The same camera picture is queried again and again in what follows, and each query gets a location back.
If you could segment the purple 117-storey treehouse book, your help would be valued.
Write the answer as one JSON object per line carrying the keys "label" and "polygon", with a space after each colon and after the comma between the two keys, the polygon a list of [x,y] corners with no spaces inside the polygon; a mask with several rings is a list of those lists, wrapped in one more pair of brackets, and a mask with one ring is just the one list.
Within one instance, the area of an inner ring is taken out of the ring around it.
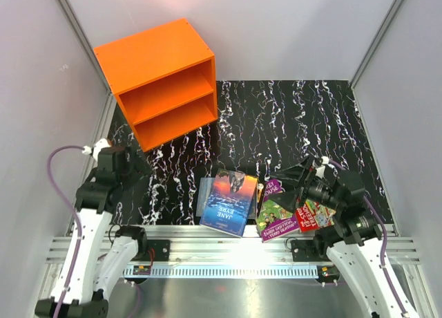
{"label": "purple 117-storey treehouse book", "polygon": [[266,182],[263,201],[256,217],[257,231],[263,243],[300,230],[296,216],[270,199],[271,194],[283,192],[284,189],[278,180],[271,179]]}

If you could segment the black paperback book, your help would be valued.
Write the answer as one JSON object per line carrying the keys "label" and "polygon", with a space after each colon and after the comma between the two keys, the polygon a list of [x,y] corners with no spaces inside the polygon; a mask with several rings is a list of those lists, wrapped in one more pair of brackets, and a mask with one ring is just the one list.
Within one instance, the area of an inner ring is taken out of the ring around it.
{"label": "black paperback book", "polygon": [[262,204],[262,195],[265,190],[265,185],[263,183],[258,183],[256,191],[251,202],[251,207],[249,209],[248,219],[252,220],[256,218],[259,207]]}

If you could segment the grey-blue hardcover book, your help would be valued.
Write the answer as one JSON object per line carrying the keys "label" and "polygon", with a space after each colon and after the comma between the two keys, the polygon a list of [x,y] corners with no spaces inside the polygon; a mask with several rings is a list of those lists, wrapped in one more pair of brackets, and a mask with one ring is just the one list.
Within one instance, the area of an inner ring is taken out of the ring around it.
{"label": "grey-blue hardcover book", "polygon": [[201,178],[198,189],[198,201],[196,207],[196,216],[201,217],[206,206],[206,201],[211,193],[212,184],[215,178]]}

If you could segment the blue Jane Eyre book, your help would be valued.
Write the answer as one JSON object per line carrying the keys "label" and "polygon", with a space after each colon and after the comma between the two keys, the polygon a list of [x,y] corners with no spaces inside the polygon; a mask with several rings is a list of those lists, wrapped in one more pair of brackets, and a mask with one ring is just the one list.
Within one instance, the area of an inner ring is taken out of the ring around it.
{"label": "blue Jane Eyre book", "polygon": [[257,184],[255,176],[219,169],[200,224],[228,235],[243,236]]}

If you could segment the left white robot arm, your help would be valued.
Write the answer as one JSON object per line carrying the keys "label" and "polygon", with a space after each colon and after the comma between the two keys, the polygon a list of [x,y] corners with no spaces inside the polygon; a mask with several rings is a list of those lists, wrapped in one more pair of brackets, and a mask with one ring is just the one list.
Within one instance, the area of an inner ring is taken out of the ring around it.
{"label": "left white robot arm", "polygon": [[148,254],[143,227],[125,225],[103,259],[99,251],[122,194],[150,174],[132,147],[93,147],[93,168],[67,204],[75,219],[73,235],[58,280],[47,299],[38,300],[37,317],[106,317],[109,298],[124,268]]}

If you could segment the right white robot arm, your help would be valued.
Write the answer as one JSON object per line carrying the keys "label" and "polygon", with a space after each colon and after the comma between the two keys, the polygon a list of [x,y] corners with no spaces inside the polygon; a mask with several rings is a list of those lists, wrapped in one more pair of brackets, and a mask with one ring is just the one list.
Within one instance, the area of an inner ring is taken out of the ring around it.
{"label": "right white robot arm", "polygon": [[334,211],[332,225],[315,231],[313,253],[337,267],[366,317],[418,317],[387,257],[387,230],[358,172],[308,156],[270,176],[292,187],[272,197],[290,212],[308,201]]}

